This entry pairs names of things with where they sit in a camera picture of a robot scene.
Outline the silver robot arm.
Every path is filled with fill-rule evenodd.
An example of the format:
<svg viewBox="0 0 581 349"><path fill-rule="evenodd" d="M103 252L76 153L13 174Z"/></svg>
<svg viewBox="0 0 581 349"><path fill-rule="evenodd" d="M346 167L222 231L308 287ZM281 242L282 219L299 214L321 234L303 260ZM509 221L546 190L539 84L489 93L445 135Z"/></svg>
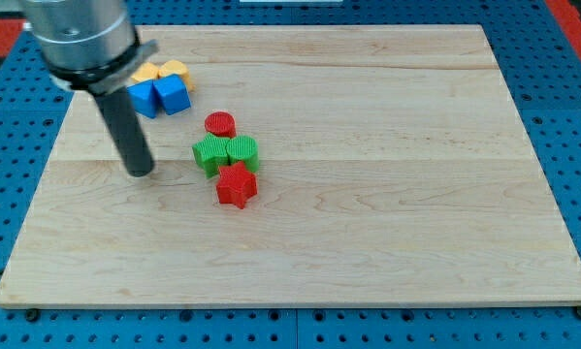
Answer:
<svg viewBox="0 0 581 349"><path fill-rule="evenodd" d="M53 81L95 96L114 93L158 51L143 43L123 0L20 0Z"/></svg>

